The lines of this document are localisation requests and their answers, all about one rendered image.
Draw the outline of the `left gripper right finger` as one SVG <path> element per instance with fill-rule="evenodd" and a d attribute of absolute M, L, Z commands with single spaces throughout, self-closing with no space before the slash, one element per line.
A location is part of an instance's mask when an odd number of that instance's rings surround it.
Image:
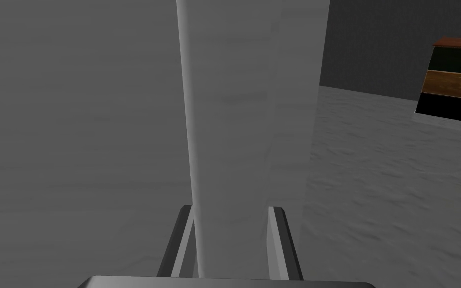
<path fill-rule="evenodd" d="M 281 207 L 268 208 L 268 270 L 271 280 L 304 280 L 287 215 Z"/>

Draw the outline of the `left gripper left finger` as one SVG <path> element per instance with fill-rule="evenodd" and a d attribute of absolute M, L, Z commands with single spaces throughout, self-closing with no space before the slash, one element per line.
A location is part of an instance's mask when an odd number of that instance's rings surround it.
<path fill-rule="evenodd" d="M 195 274 L 195 223 L 191 205 L 181 208 L 157 276 L 193 278 Z"/>

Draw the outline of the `grey door leaf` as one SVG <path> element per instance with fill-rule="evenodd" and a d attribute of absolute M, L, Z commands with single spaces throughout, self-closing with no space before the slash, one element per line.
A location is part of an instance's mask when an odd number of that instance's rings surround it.
<path fill-rule="evenodd" d="M 0 288 L 151 276 L 179 208 L 200 272 L 268 279 L 283 0 L 0 0 Z"/>

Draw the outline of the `wooden and black dresser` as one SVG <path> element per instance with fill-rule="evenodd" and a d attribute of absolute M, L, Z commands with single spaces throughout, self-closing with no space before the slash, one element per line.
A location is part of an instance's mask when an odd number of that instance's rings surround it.
<path fill-rule="evenodd" d="M 461 38 L 445 36 L 433 45 L 414 115 L 461 123 Z"/>

